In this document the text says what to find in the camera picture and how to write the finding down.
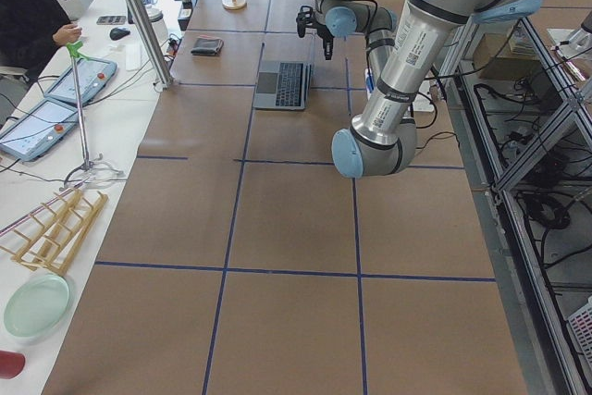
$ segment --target red cup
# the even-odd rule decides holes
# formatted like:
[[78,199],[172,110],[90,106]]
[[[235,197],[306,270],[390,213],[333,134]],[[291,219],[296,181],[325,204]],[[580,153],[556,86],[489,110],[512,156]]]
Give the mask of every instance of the red cup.
[[22,353],[0,351],[0,378],[14,378],[24,366],[25,355]]

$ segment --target cardboard box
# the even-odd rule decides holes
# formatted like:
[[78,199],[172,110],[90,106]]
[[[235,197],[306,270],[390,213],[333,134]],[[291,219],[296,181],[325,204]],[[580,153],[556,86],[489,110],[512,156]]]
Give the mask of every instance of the cardboard box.
[[[503,34],[484,34],[473,52],[475,69],[485,66],[506,40]],[[519,80],[538,69],[541,65],[536,56],[516,55],[506,44],[491,63],[477,72],[477,76],[482,79]]]

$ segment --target black wallet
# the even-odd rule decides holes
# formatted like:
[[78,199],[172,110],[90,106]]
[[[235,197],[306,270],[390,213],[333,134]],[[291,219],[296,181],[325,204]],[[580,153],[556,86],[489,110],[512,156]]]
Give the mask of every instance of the black wallet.
[[200,36],[195,41],[191,54],[194,56],[217,56],[223,45],[224,41],[222,39]]

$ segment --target open laptop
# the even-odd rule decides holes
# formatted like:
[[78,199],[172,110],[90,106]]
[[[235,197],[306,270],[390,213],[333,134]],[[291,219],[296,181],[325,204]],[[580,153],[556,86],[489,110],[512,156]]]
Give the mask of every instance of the open laptop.
[[292,111],[306,107],[315,61],[315,37],[311,37],[307,61],[261,61],[253,108]]

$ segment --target metal pole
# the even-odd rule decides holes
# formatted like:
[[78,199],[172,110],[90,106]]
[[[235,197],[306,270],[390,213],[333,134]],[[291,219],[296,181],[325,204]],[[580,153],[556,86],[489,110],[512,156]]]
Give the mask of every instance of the metal pole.
[[89,147],[86,142],[86,124],[84,123],[84,113],[82,112],[82,98],[80,97],[80,81],[78,78],[78,60],[75,56],[70,56],[72,61],[72,74],[74,77],[74,91],[76,93],[76,107],[78,108],[78,125],[80,126],[80,140],[82,141],[82,169],[89,171],[91,169],[91,159],[89,156]]
[[146,8],[142,4],[141,0],[126,0],[126,2],[128,3],[128,8],[131,10],[131,14],[134,17],[136,27],[138,28],[138,32],[140,33],[140,37],[142,38],[142,42],[146,48],[148,57],[150,58],[150,61],[152,62],[153,67],[158,74],[158,79],[162,83],[163,88],[168,88],[168,86],[173,81],[173,78],[170,75],[165,58],[162,55],[160,44],[156,39],[156,34],[152,28],[152,24],[148,19]]

